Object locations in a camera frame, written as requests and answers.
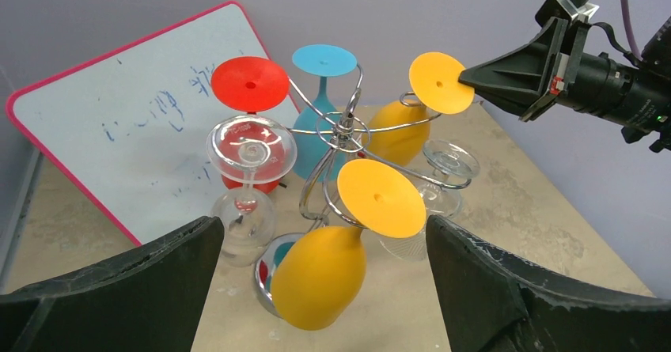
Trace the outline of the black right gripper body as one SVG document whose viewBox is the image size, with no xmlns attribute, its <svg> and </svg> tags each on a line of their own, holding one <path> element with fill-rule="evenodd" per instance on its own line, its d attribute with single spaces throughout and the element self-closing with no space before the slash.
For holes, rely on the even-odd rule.
<svg viewBox="0 0 671 352">
<path fill-rule="evenodd" d="M 599 28 L 629 65 L 607 53 L 584 51 L 589 30 Z M 560 49 L 559 69 L 552 78 L 549 101 L 531 119 L 559 104 L 619 124 L 625 130 L 658 130 L 661 127 L 661 33 L 656 32 L 641 56 L 622 48 L 612 27 L 605 22 L 569 25 Z"/>
</svg>

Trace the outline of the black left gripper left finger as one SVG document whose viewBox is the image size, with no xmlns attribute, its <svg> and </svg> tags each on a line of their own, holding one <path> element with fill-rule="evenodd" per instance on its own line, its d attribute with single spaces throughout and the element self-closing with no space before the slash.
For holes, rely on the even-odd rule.
<svg viewBox="0 0 671 352">
<path fill-rule="evenodd" d="M 1 297 L 4 351 L 189 351 L 225 230 L 203 216 Z"/>
</svg>

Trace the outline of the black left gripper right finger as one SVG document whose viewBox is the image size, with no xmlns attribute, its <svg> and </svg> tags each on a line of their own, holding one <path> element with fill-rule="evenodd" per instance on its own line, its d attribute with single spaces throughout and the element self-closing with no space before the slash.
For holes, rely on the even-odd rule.
<svg viewBox="0 0 671 352">
<path fill-rule="evenodd" d="M 432 215 L 426 245 L 454 351 L 667 351 L 670 303 L 555 273 Z"/>
</svg>

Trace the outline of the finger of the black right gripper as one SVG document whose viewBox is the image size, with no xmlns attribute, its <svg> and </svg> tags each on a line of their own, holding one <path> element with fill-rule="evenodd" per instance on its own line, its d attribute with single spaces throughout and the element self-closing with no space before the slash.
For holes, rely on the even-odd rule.
<svg viewBox="0 0 671 352">
<path fill-rule="evenodd" d="M 531 119 L 549 101 L 568 21 L 552 18 L 527 44 L 460 73 L 458 81 L 504 112 Z"/>
</svg>

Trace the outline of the clear glass tumbler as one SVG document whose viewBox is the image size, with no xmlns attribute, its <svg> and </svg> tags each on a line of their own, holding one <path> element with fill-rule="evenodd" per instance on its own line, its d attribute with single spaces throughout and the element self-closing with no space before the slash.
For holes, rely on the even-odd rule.
<svg viewBox="0 0 671 352">
<path fill-rule="evenodd" d="M 412 176 L 410 180 L 423 198 L 426 215 L 456 217 L 464 206 L 460 189 L 479 175 L 479 162 L 464 148 L 441 139 L 426 141 L 422 152 L 428 167 L 417 173 L 425 178 Z M 406 261 L 427 258 L 425 229 L 408 238 L 381 237 L 380 242 L 396 258 Z"/>
</svg>

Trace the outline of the yellow wine glass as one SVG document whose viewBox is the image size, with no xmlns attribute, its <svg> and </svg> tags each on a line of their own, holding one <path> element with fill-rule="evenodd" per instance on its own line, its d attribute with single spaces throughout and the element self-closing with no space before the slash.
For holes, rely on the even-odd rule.
<svg viewBox="0 0 671 352">
<path fill-rule="evenodd" d="M 302 330 L 330 326 L 358 295 L 366 276 L 364 229 L 404 239 L 419 233 L 426 222 L 426 207 L 415 185 L 379 161 L 347 162 L 337 177 L 337 189 L 361 225 L 331 225 L 306 233 L 271 279 L 277 313 Z"/>
<path fill-rule="evenodd" d="M 434 113 L 455 115 L 474 100 L 474 88 L 459 82 L 465 67 L 438 51 L 419 55 L 410 65 L 411 93 L 382 107 L 362 135 L 366 150 L 397 165 L 410 163 L 430 136 Z"/>
</svg>

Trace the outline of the clear wine glass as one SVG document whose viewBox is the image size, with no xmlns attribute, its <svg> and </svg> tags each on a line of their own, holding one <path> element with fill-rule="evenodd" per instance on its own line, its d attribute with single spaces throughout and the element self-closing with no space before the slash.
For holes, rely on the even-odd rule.
<svg viewBox="0 0 671 352">
<path fill-rule="evenodd" d="M 220 255 L 232 267 L 253 265 L 275 237 L 276 211 L 257 188 L 283 178 L 294 166 L 298 148 L 281 123 L 261 115 L 236 115 L 208 134 L 207 156 L 221 176 L 237 181 L 214 203 L 210 215 L 225 228 Z"/>
</svg>

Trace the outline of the red plastic wine glass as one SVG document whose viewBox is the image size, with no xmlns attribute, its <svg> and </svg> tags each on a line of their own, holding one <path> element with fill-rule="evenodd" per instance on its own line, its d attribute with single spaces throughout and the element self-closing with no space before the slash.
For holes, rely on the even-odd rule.
<svg viewBox="0 0 671 352">
<path fill-rule="evenodd" d="M 210 83 L 215 97 L 226 107 L 237 111 L 236 115 L 267 117 L 263 112 L 281 104 L 289 91 L 289 78 L 282 67 L 269 59 L 249 55 L 221 63 L 214 69 Z"/>
</svg>

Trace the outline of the teal plastic wine glass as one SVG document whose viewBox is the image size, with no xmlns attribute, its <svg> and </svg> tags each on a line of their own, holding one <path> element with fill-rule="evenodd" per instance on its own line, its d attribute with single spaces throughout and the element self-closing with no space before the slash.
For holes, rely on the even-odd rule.
<svg viewBox="0 0 671 352">
<path fill-rule="evenodd" d="M 320 113 L 328 113 L 333 121 L 339 120 L 335 106 L 328 99 L 327 83 L 329 78 L 350 73 L 357 66 L 357 59 L 346 49 L 328 44 L 312 44 L 297 49 L 292 55 L 293 64 L 307 74 L 320 78 L 313 106 Z M 306 106 L 294 122 L 294 128 L 303 131 L 329 131 L 332 125 L 320 119 L 318 114 Z M 330 149 L 316 134 L 296 134 L 294 139 L 298 147 L 298 157 L 294 164 L 294 172 L 302 179 L 307 179 L 320 159 Z"/>
</svg>

